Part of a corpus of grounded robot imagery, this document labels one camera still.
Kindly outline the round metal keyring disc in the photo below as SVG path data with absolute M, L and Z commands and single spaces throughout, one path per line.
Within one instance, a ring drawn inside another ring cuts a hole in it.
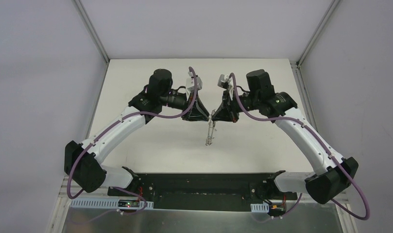
M 212 119 L 212 116 L 209 117 L 209 122 L 208 122 L 208 132 L 207 132 L 207 137 L 205 140 L 205 145 L 210 146 L 212 144 L 212 141 L 214 139 L 214 132 L 216 131 L 216 122 Z

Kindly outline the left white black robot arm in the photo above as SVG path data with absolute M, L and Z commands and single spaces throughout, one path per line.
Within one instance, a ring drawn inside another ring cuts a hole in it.
M 172 73 L 156 69 L 149 82 L 134 96 L 118 117 L 101 131 L 78 143 L 70 141 L 65 146 L 64 171 L 68 175 L 67 194 L 71 199 L 71 182 L 75 181 L 82 191 L 91 193 L 101 186 L 118 187 L 126 196 L 138 192 L 134 172 L 126 167 L 103 165 L 106 157 L 134 131 L 148 124 L 153 118 L 185 121 L 208 121 L 198 91 L 203 82 L 192 67 L 183 87 L 186 91 L 173 89 Z

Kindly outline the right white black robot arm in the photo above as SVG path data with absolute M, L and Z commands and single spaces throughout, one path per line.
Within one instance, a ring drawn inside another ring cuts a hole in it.
M 266 180 L 266 193 L 278 199 L 285 192 L 309 194 L 325 204 L 351 185 L 359 167 L 352 158 L 344 158 L 309 125 L 297 103 L 286 92 L 277 93 L 268 72 L 263 69 L 246 74 L 249 90 L 237 95 L 235 80 L 221 75 L 218 87 L 224 89 L 222 102 L 213 121 L 236 123 L 239 114 L 258 110 L 279 127 L 299 148 L 310 163 L 312 172 L 279 171 Z

